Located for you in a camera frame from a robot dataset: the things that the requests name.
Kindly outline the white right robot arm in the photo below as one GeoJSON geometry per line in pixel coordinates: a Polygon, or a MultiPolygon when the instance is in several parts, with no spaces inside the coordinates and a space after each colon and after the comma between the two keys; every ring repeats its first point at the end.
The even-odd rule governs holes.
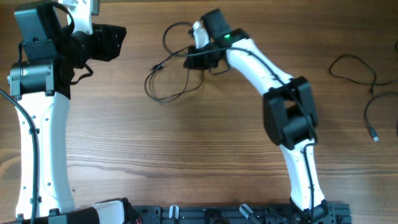
{"type": "Polygon", "coordinates": [[[201,16],[190,33],[195,44],[188,48],[186,68],[206,70],[226,60],[262,96],[264,129],[285,159],[298,221],[315,223],[327,216],[313,155],[318,117],[309,81],[277,67],[245,31],[230,28],[219,9],[201,16]]]}

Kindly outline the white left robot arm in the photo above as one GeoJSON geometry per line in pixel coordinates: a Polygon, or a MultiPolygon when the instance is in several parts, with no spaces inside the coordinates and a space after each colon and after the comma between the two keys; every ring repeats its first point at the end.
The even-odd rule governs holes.
{"type": "Polygon", "coordinates": [[[14,13],[22,34],[4,96],[21,131],[21,187],[16,223],[127,223],[123,199],[75,207],[67,173],[66,125],[76,69],[119,56],[126,29],[94,24],[100,2],[37,1],[14,13]]]}

